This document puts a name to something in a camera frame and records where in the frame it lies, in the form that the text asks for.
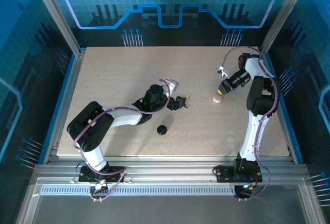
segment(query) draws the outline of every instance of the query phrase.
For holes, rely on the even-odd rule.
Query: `vent grille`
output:
[[[106,195],[104,190],[98,195]],[[41,195],[90,194],[88,185],[43,185]],[[113,193],[116,196],[232,196],[232,185],[119,185]]]

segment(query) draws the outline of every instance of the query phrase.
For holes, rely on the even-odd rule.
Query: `black ball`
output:
[[[160,135],[165,135],[166,132],[167,132],[167,128],[166,128],[166,126],[165,126],[165,125],[158,126],[158,128],[157,128],[157,132],[158,132],[158,134],[160,134]]]

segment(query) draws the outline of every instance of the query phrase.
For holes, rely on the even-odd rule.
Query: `wooden table surface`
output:
[[[231,47],[88,47],[58,148],[58,155],[76,155],[66,131],[69,122],[91,101],[102,106],[127,106],[144,96],[160,78],[174,79],[173,93],[187,96],[187,106],[153,115],[139,126],[111,128],[101,148],[107,156],[167,155],[226,156],[241,148],[249,115],[246,98],[251,86],[226,95],[216,104],[212,97],[224,79],[217,70]],[[238,49],[227,58],[225,67],[238,70]],[[165,135],[157,133],[166,125]],[[277,114],[269,120],[260,147],[261,156],[288,155],[286,139]]]

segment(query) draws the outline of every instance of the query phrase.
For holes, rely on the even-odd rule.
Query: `metal base plate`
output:
[[[108,168],[108,173],[112,173],[118,170],[122,170],[125,167],[123,166],[110,166]],[[111,177],[108,177],[106,179],[106,182],[118,182],[120,178],[120,174],[116,174],[113,175]],[[89,169],[87,166],[83,166],[81,167],[80,170],[80,175],[79,175],[79,179],[78,179],[79,183],[86,183],[86,182],[98,182],[97,176],[95,175],[94,172],[92,172],[91,169]]]
[[[233,166],[223,166],[219,165],[213,169],[213,173],[217,177],[218,183],[255,183],[262,182],[262,176],[260,168],[258,168],[257,173],[254,174],[253,177],[248,178],[246,180],[235,180],[233,178],[234,175],[234,167]]]

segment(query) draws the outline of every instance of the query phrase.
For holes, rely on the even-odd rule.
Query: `enclosure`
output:
[[[329,222],[330,0],[0,6],[1,223]],[[259,152],[269,185],[260,166],[253,195],[267,189],[245,202],[234,195],[246,183],[217,182],[212,170],[232,165],[243,145],[252,81],[219,104],[212,97],[226,54],[236,72],[240,55],[255,50],[281,89]],[[100,147],[127,171],[93,203],[96,185],[79,179],[84,161],[69,123],[92,101],[127,107],[160,78],[179,83],[172,95],[187,108],[109,129]]]

